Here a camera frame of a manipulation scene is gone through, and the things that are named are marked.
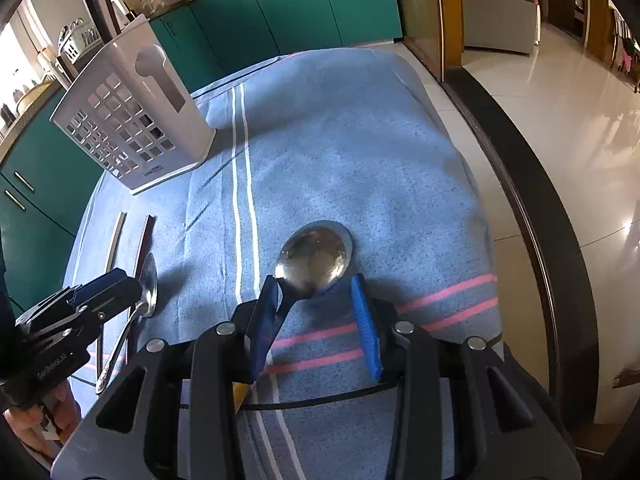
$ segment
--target metal screw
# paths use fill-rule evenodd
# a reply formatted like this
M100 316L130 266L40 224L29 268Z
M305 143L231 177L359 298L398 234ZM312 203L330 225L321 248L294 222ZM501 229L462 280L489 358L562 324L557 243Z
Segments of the metal screw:
M230 321L225 321L216 327L216 332L218 335L233 335L236 333L236 326Z
M146 344L146 350L155 354L164 348L164 341L162 339L152 339Z
M403 335L409 335L414 332L415 326L409 321L398 321L394 327L396 332Z
M486 341L477 335L467 339L466 344L472 350L484 350L486 348Z

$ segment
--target dish rack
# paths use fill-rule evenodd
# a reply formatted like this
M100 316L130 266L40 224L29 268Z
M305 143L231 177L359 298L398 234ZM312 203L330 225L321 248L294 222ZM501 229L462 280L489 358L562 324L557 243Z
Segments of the dish rack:
M64 52L71 63L75 63L85 50L98 43L100 43L98 29L92 22L84 23L71 29L60 46L60 52Z
M84 67L51 120L132 194L199 166L216 134L142 14Z

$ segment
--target floor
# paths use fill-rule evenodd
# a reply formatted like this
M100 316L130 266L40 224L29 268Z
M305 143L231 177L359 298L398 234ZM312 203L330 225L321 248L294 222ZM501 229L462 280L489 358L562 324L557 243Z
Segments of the floor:
M598 319L595 421L624 422L640 384L611 381L640 368L640 94L548 24L532 56L466 51L463 65L532 147L574 226Z
M540 297L520 229L494 170L453 102L414 55L400 43L377 48L399 54L414 67L452 142L471 168L494 236L504 340L522 366L546 388L548 360Z

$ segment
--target spoon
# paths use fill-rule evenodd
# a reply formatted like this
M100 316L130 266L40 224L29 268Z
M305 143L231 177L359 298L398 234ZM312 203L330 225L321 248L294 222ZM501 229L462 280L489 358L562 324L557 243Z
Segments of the spoon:
M344 276L352 253L351 235L338 222L312 222L290 236L273 271L282 290L274 338L297 301L325 294Z
M129 334L129 330L131 329L133 322L138 318L138 316L153 316L156 310L156 303L158 300L158 271L156 269L156 260L152 253L149 253L146 256L145 262L142 265L140 285L142 286L142 298L136 303L133 314L131 314L129 319L127 319L127 323L124 325L122 332L120 332L120 335L116 340L116 344L113 346L113 350L111 351L109 359L104 366L104 370L102 370L100 377L98 377L98 380L95 383L96 395L100 395L107 387L107 384L109 384L109 379L111 378L113 369L118 361L118 355L120 355L120 350L122 350L122 345L127 339L127 335Z

